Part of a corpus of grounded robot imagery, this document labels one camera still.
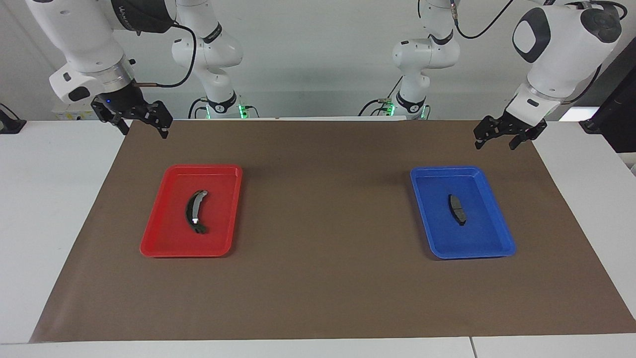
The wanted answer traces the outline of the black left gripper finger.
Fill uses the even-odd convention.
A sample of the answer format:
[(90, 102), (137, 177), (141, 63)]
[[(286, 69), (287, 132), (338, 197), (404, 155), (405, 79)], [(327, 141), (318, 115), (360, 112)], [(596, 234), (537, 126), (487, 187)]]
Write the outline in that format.
[(505, 134), (505, 124), (500, 118), (486, 116), (473, 129), (473, 134), (475, 137), (475, 148), (481, 150), (487, 141)]
[(546, 128), (547, 128), (547, 123), (545, 121), (541, 121), (539, 122), (538, 125), (530, 129), (520, 131), (509, 142), (510, 150), (515, 150), (520, 144), (522, 144), (525, 141), (536, 140)]

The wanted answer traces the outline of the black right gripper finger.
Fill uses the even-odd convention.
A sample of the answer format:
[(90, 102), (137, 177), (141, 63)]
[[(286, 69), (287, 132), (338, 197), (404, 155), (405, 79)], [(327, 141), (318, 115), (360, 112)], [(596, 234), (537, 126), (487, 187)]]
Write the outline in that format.
[(130, 127), (121, 115), (112, 113), (98, 97), (92, 100), (91, 108), (100, 122), (113, 125), (123, 136), (129, 133)]
[(169, 136), (173, 116), (161, 100), (134, 107), (134, 119), (154, 127), (162, 139)]

